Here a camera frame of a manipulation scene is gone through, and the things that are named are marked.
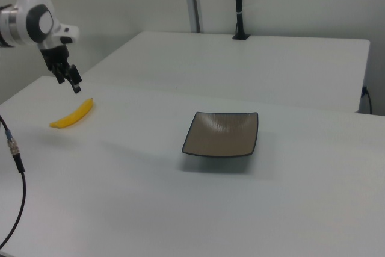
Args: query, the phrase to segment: black cable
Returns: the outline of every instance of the black cable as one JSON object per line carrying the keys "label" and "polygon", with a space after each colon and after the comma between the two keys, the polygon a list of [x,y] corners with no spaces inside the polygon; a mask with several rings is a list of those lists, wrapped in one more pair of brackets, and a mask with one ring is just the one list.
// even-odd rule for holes
{"label": "black cable", "polygon": [[372,113],[372,100],[371,100],[371,95],[370,95],[369,92],[368,92],[368,89],[366,89],[366,94],[368,95],[368,99],[369,99],[369,108],[370,108],[371,114],[373,114],[373,113]]}
{"label": "black cable", "polygon": [[0,122],[1,122],[2,125],[4,126],[4,129],[5,129],[6,131],[9,131],[9,130],[8,130],[8,126],[7,126],[7,124],[5,123],[5,121],[4,121],[4,119],[2,118],[2,116],[0,116]]}
{"label": "black cable", "polygon": [[20,206],[19,214],[17,215],[17,219],[14,222],[14,225],[13,225],[11,231],[9,232],[9,234],[7,235],[5,240],[0,244],[0,250],[1,250],[4,247],[4,245],[8,242],[8,240],[11,238],[11,236],[13,235],[13,232],[16,230],[16,228],[20,222],[20,219],[22,217],[24,205],[25,205],[25,197],[26,197],[26,182],[25,182],[25,175],[24,175],[25,169],[23,166],[22,159],[20,157],[19,147],[17,146],[17,143],[16,143],[15,139],[13,138],[11,131],[8,129],[8,126],[5,123],[2,116],[0,116],[0,123],[4,126],[5,134],[6,134],[7,140],[8,140],[8,146],[11,149],[11,154],[12,154],[12,157],[13,157],[15,163],[16,163],[17,170],[22,175],[22,180],[23,180],[23,199],[22,199],[22,204]]}
{"label": "black cable", "polygon": [[361,98],[364,95],[368,95],[370,114],[373,114],[373,111],[372,111],[372,100],[371,100],[371,95],[369,94],[369,91],[368,91],[368,87],[362,87]]}
{"label": "black cable", "polygon": [[5,238],[5,240],[0,244],[0,250],[4,247],[4,245],[8,242],[8,240],[11,238],[13,232],[16,230],[16,227],[19,224],[19,221],[22,217],[23,210],[24,210],[24,204],[25,204],[25,197],[26,197],[26,183],[25,183],[25,176],[24,172],[20,173],[22,175],[23,179],[23,200],[22,200],[22,205],[20,207],[19,215],[17,216],[16,222],[14,223],[11,232],[8,234],[8,236]]}

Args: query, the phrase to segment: white table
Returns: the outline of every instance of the white table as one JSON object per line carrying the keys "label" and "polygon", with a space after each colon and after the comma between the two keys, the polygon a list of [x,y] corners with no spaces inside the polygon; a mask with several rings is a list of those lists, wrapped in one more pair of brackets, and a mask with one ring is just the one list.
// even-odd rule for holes
{"label": "white table", "polygon": [[[16,257],[384,256],[385,120],[43,77],[0,105],[27,200]],[[49,122],[93,97],[63,129]],[[249,158],[181,152],[196,111],[259,113]],[[0,239],[21,179],[0,149]]]}
{"label": "white table", "polygon": [[369,42],[354,39],[144,32],[85,81],[355,112]]}

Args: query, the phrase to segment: wall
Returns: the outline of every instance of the wall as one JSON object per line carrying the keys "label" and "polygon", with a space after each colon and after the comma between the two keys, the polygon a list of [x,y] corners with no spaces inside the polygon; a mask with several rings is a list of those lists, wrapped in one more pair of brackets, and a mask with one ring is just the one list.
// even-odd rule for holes
{"label": "wall", "polygon": [[[0,5],[9,2],[14,0],[0,0]],[[60,22],[76,25],[81,30],[79,42],[68,45],[69,62],[75,64],[81,74],[141,31],[191,32],[194,29],[187,0],[52,2]],[[0,54],[1,67],[6,68],[0,75],[0,103],[38,77],[51,75],[35,47],[2,49]]]}
{"label": "wall", "polygon": [[[235,0],[199,0],[204,33],[235,31]],[[374,113],[385,115],[385,0],[244,0],[245,30],[255,35],[368,39],[365,84]],[[364,99],[361,111],[368,111]]]}

